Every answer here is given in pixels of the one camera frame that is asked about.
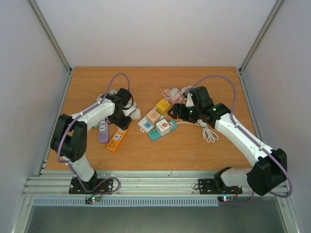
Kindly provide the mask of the yellow cube socket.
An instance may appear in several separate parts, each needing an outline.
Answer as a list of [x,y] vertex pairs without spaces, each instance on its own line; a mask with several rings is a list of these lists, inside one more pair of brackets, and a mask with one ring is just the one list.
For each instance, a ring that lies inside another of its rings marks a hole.
[[165,116],[170,108],[171,104],[167,102],[165,99],[161,99],[156,104],[156,111],[162,116]]

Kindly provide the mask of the white cube socket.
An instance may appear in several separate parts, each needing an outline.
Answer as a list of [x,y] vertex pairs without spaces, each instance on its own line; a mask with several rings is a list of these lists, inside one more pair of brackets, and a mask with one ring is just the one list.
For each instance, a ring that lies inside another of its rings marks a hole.
[[166,119],[162,119],[156,123],[156,129],[161,136],[164,136],[170,132],[171,126]]

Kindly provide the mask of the white adapter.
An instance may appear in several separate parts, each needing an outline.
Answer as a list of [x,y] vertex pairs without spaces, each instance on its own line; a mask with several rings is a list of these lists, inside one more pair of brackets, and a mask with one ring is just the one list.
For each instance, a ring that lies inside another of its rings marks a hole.
[[136,108],[129,116],[132,120],[139,120],[141,118],[140,109]]

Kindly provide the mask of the pink cube socket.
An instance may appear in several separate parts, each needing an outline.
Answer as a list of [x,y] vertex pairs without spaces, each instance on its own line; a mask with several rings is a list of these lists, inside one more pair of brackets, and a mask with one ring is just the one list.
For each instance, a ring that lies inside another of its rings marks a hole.
[[176,103],[180,103],[182,101],[182,97],[179,93],[177,93],[174,97],[169,97],[169,103],[173,106]]

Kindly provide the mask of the beige cube socket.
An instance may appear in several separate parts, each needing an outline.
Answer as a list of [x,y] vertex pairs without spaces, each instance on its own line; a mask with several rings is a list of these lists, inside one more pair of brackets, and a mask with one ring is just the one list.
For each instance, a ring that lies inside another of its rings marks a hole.
[[160,121],[160,114],[155,109],[152,109],[146,115],[146,119],[151,125],[155,125],[157,122]]

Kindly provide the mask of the white charger with pink cable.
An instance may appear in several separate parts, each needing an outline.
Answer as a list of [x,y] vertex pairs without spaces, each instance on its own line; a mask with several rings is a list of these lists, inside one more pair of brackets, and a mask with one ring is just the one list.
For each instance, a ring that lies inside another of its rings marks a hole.
[[165,97],[167,101],[169,100],[169,97],[174,97],[177,93],[178,93],[177,88],[173,88],[171,90],[166,89],[162,91],[162,95]]

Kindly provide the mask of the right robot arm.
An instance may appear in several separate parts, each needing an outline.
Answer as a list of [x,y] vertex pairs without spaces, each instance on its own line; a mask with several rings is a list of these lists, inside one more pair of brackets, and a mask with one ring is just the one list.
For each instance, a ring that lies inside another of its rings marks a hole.
[[187,94],[187,103],[174,104],[168,111],[173,119],[189,123],[203,121],[228,138],[246,157],[251,169],[226,167],[214,174],[214,186],[218,192],[226,192],[232,186],[250,187],[264,196],[287,180],[287,155],[282,149],[273,149],[250,133],[222,103],[214,104],[204,86]]

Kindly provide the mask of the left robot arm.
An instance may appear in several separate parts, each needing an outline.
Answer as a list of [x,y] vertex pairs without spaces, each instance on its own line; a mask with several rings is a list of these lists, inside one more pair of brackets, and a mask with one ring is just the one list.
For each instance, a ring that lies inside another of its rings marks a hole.
[[72,181],[78,183],[79,190],[93,193],[102,183],[86,158],[88,131],[106,118],[122,131],[127,130],[132,120],[125,115],[124,108],[132,99],[129,90],[120,88],[116,94],[102,95],[77,114],[58,117],[50,148],[57,153],[58,162],[69,166],[74,174]]

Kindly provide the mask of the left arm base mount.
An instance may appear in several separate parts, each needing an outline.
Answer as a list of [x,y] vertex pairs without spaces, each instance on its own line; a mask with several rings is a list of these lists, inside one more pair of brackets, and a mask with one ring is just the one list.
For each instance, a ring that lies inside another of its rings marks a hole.
[[89,182],[84,182],[77,177],[73,177],[69,185],[69,194],[97,194],[102,192],[111,194],[115,184],[118,183],[112,178],[92,178]]

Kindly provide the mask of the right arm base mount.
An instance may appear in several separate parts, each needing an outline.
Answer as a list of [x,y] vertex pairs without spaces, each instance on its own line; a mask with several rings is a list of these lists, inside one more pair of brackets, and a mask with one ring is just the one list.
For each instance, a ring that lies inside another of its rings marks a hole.
[[237,186],[226,186],[222,180],[216,179],[199,179],[198,188],[201,195],[234,195],[242,194],[242,188]]

